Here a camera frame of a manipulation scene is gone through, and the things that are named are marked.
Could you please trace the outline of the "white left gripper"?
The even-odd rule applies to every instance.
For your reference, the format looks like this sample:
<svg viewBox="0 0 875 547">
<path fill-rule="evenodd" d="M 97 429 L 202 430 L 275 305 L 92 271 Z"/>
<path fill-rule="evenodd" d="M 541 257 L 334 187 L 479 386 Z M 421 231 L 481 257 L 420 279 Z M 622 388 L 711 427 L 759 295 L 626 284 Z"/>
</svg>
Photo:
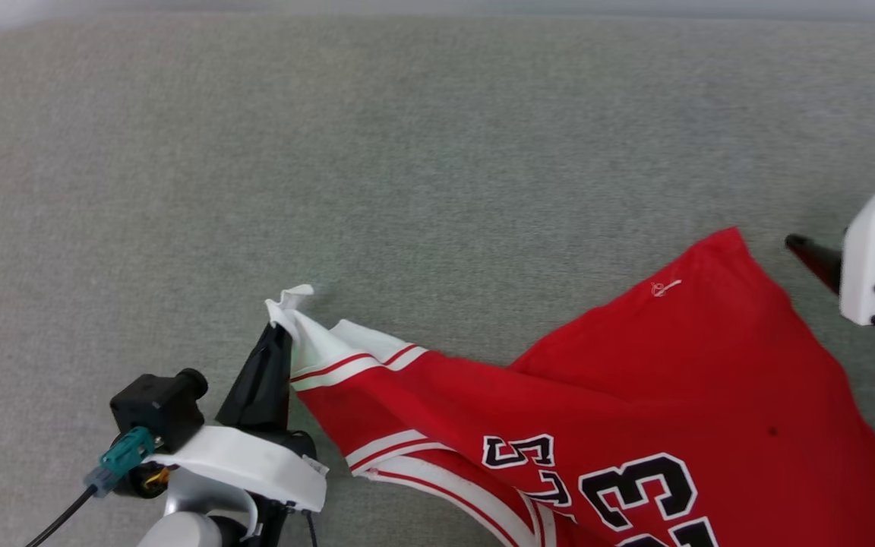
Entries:
<svg viewBox="0 0 875 547">
<path fill-rule="evenodd" d="M 174 453 L 152 454 L 146 463 L 178 465 L 271 501 L 291 501 L 303 511 L 321 512 L 329 472 L 325 465 L 246 433 L 287 429 L 291 360 L 288 331 L 265 326 L 216 413 L 223 426 L 201 427 Z"/>
</svg>

